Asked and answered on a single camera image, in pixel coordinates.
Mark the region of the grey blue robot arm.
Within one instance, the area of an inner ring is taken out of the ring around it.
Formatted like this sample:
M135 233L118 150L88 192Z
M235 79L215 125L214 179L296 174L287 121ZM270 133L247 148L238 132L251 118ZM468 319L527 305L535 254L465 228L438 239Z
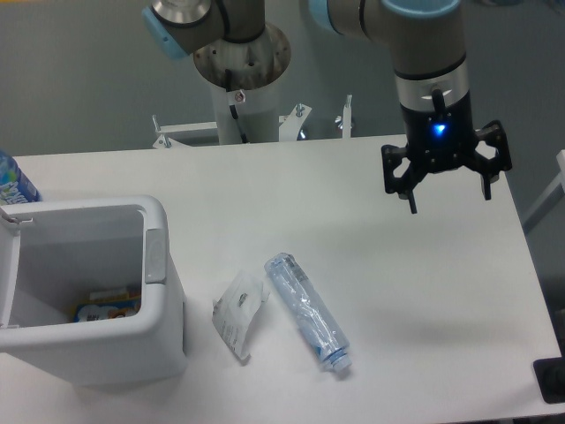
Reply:
M407 141L381 150L387 193L412 201L428 175L461 167L481 177L486 199L512 166L499 121L472 122L462 6L457 1L311 1L332 33L386 46ZM290 64L285 34L261 1L153 1L141 16L170 58L192 57L211 85L222 144L280 138L273 86Z

